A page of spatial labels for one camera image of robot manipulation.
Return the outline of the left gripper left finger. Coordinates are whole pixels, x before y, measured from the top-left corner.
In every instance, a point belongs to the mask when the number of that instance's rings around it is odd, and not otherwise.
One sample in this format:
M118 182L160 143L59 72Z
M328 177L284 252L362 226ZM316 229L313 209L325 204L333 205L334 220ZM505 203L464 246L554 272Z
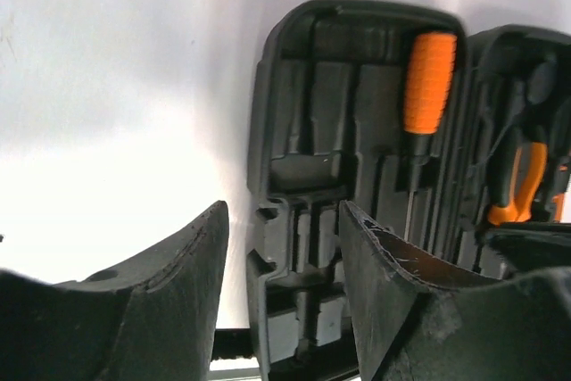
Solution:
M77 282L1 274L4 380L204 380L228 249L215 202L142 252Z

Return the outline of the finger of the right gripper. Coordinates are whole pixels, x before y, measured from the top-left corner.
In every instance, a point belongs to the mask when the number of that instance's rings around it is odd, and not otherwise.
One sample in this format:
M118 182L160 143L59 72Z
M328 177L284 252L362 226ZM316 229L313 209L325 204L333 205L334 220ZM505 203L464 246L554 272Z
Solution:
M484 244L518 272L570 266L569 223L504 223L484 233Z

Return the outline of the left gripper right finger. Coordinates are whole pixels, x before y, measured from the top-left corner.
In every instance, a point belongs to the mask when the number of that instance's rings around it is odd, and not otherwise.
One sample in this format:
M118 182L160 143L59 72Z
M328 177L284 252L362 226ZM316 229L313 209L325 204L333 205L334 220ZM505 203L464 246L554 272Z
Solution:
M570 266L486 277L351 202L339 236L362 379L569 379Z

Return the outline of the orange grip bit screwdriver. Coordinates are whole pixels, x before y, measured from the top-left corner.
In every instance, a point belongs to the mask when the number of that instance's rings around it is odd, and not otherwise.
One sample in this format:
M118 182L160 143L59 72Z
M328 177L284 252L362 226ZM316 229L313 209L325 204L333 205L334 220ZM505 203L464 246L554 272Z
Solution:
M440 126L450 93L456 46L455 35L433 31L417 36L411 49L403 102L409 188L405 240L410 237L414 198L427 163L429 145Z

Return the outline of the black plastic tool case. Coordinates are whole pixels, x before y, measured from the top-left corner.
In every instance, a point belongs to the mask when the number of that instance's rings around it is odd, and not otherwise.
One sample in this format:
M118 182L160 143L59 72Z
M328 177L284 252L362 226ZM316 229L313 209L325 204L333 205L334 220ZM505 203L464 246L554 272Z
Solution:
M433 31L457 37L456 58L405 240L404 88L415 38ZM508 279L484 233L565 223L569 182L568 34L509 24L470 36L448 13L377 0L297 6L269 33L253 91L246 272L261 378L361 378L342 202L443 261Z

